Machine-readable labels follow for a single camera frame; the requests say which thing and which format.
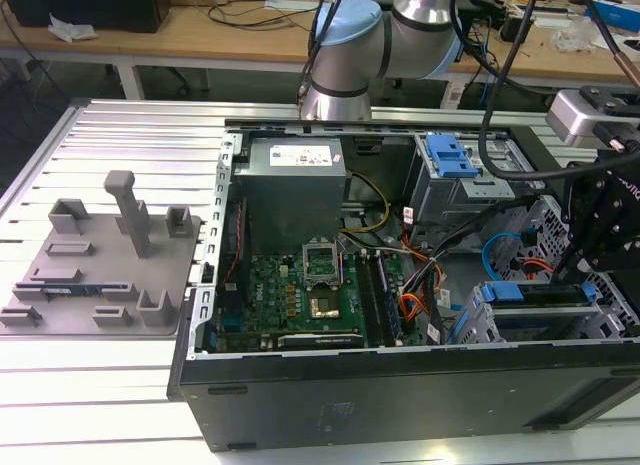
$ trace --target sticker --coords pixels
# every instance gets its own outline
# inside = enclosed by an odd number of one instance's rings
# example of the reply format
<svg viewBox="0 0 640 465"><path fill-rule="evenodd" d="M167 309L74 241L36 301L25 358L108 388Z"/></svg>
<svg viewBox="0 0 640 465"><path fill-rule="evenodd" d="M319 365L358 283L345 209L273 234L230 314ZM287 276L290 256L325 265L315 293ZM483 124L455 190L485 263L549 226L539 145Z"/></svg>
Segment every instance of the sticker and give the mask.
<svg viewBox="0 0 640 465"><path fill-rule="evenodd" d="M321 145L275 145L269 150L272 167L330 167L331 148Z"/></svg>
<svg viewBox="0 0 640 465"><path fill-rule="evenodd" d="M438 297L438 306L444 308L451 308L451 292L446 288L440 289L440 296Z"/></svg>
<svg viewBox="0 0 640 465"><path fill-rule="evenodd" d="M402 217L404 218L404 223L407 225L413 225L413 208L404 207L402 209Z"/></svg>
<svg viewBox="0 0 640 465"><path fill-rule="evenodd" d="M431 324L427 327L427 335L429 335L434 342L440 343L440 331Z"/></svg>
<svg viewBox="0 0 640 465"><path fill-rule="evenodd" d="M44 293L62 293L64 295L70 295L71 290L68 288L43 288L42 291Z"/></svg>

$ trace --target black box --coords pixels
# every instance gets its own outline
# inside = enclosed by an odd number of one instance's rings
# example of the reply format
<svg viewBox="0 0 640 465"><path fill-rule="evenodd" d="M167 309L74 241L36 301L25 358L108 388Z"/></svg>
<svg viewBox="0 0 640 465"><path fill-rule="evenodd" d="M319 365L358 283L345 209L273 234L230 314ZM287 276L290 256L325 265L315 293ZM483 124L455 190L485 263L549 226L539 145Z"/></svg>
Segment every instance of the black box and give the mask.
<svg viewBox="0 0 640 465"><path fill-rule="evenodd" d="M154 33L171 8L170 0L8 0L25 27L46 27L58 20L96 28Z"/></svg>

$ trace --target motherboard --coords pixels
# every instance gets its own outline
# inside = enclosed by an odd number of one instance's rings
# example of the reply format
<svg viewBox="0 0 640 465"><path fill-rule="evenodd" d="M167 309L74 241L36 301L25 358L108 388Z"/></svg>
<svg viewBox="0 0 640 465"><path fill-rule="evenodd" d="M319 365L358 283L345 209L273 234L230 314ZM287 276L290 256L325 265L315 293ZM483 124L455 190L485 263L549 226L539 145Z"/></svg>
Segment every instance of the motherboard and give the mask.
<svg viewBox="0 0 640 465"><path fill-rule="evenodd" d="M334 261L331 254L309 256L251 257L248 306L242 315L223 313L218 351L313 348L318 337L344 340L345 347L395 344L402 333L397 310L404 282L401 257L341 253ZM334 273L336 283L310 278Z"/></svg>

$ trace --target open computer tower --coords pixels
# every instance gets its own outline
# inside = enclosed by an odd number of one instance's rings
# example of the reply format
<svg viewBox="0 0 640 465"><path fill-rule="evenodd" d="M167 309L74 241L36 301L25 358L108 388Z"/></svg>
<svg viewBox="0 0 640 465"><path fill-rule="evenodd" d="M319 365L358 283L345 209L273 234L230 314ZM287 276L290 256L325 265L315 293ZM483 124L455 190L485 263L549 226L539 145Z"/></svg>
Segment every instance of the open computer tower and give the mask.
<svg viewBox="0 0 640 465"><path fill-rule="evenodd" d="M584 425L640 389L640 320L625 277L550 282L562 195L474 128L228 121L170 395L212 451Z"/></svg>

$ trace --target robotic arm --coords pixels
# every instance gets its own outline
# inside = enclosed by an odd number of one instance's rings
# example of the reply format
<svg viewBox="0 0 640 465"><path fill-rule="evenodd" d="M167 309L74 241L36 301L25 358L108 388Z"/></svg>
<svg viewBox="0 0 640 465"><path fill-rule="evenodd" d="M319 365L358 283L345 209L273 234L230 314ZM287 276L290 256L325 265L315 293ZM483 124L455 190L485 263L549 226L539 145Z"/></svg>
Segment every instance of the robotic arm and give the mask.
<svg viewBox="0 0 640 465"><path fill-rule="evenodd" d="M329 9L323 6L316 34ZM442 73L460 47L449 0L395 0L385 14L370 0L342 0L329 20L310 83L302 91L300 115L306 120L368 120L372 78Z"/></svg>

